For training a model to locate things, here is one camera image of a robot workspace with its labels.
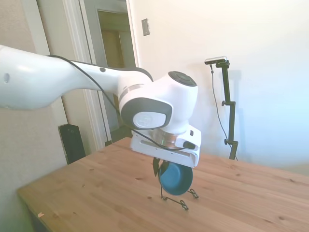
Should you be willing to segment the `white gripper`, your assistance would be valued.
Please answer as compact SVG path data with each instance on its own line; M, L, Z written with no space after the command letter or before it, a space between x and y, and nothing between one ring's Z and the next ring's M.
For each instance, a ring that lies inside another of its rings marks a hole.
M154 157L153 171L157 177L159 169L163 174L169 167L169 161L190 168L198 165L201 131L188 126L181 134L171 134L162 129L139 130L132 132L131 148L133 151ZM160 159L164 160L159 168Z

